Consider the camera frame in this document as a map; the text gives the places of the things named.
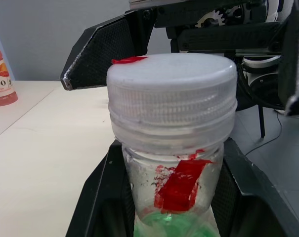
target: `white bottle cap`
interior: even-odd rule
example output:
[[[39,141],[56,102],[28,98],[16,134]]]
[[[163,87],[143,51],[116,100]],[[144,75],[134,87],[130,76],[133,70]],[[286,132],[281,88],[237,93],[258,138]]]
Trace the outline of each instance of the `white bottle cap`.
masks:
[[[107,74],[117,139],[154,154],[191,154],[233,129],[237,72],[210,54],[173,53],[114,62]]]

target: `green bottle bottom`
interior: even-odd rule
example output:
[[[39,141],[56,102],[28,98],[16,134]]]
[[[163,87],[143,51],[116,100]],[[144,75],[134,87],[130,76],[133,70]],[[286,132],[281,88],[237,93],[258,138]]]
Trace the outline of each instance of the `green bottle bottom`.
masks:
[[[198,222],[189,214],[148,214],[143,223],[138,219],[134,237],[219,237],[209,223]]]

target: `black holder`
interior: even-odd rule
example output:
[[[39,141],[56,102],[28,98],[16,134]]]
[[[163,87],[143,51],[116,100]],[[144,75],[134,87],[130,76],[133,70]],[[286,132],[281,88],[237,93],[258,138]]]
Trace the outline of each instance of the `black holder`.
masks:
[[[232,139],[212,200],[221,237],[299,237],[299,222],[267,176]],[[66,237],[132,237],[135,207],[115,141],[83,187]]]

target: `black mechanical part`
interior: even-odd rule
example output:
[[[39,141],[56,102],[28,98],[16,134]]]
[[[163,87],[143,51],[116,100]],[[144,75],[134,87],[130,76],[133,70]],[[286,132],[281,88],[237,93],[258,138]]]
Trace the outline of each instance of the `black mechanical part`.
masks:
[[[261,138],[264,138],[266,135],[266,131],[264,129],[263,107],[260,105],[258,105],[258,112],[259,112],[259,124],[260,124]]]
[[[238,26],[183,30],[177,38],[179,50],[227,50],[268,48],[280,23],[258,23]]]
[[[170,48],[171,48],[171,53],[179,53],[179,48],[176,40],[172,39],[170,41]]]
[[[267,19],[267,7],[265,5],[260,5],[254,7],[250,12],[250,20],[252,23],[265,22]]]
[[[218,8],[233,7],[247,3],[249,0],[192,0],[158,7],[158,17],[155,27],[175,27],[183,25],[195,25],[205,14]],[[261,4],[262,0],[252,0]]]
[[[214,20],[212,18],[206,19],[203,23],[204,27],[215,27],[218,26],[218,20]]]
[[[74,45],[61,81],[66,90],[106,85],[111,60],[147,53],[155,8],[128,12],[84,31]]]
[[[246,16],[243,5],[234,6],[223,11],[226,26],[241,25],[245,21]]]
[[[278,52],[279,55],[281,55],[280,52],[282,51],[282,47],[283,47],[284,35],[286,33],[287,26],[288,26],[288,19],[281,22],[280,24],[281,25],[278,31],[276,32],[276,34],[274,35],[274,37],[271,39],[269,43],[269,50],[271,52]]]
[[[276,109],[276,110],[284,110],[284,106],[283,105],[278,105],[278,104],[270,104],[269,102],[265,101],[264,99],[260,98],[260,96],[258,96],[248,85],[248,80],[247,78],[245,78],[244,75],[244,71],[243,71],[243,67],[242,64],[239,60],[235,61],[236,65],[237,65],[237,72],[238,72],[238,78],[237,78],[237,82],[240,85],[240,87],[242,88],[242,90],[248,94],[248,96],[251,98],[251,100],[262,106],[262,107],[266,107],[266,108],[272,108],[272,109]]]
[[[212,200],[221,237],[299,237],[299,223],[266,175],[232,139]],[[135,207],[121,144],[85,182],[66,237],[132,237]]]
[[[252,100],[251,96],[244,89],[240,80],[237,80],[236,98],[237,98],[236,111],[245,110],[256,105],[256,103]]]
[[[278,73],[279,98],[289,115],[299,114],[299,0],[295,0],[284,36]]]
[[[85,182],[66,237],[132,237],[135,206],[115,141]]]
[[[279,0],[278,12],[281,12],[284,7],[284,0]]]
[[[281,57],[245,57],[243,68],[251,74],[268,74],[277,71]]]
[[[181,33],[176,27],[166,27],[167,37],[169,39],[175,39]]]
[[[282,107],[278,97],[278,74],[270,73],[256,78],[250,84],[254,95],[270,104],[271,107]]]

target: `metal gear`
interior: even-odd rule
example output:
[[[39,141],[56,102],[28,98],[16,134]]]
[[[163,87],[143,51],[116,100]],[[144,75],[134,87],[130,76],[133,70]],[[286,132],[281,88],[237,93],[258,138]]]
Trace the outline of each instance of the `metal gear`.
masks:
[[[207,19],[216,20],[219,26],[225,25],[225,18],[223,17],[223,14],[221,14],[219,11],[214,10],[205,14],[200,20],[198,20],[195,26],[198,28],[202,27],[203,23],[205,23]]]

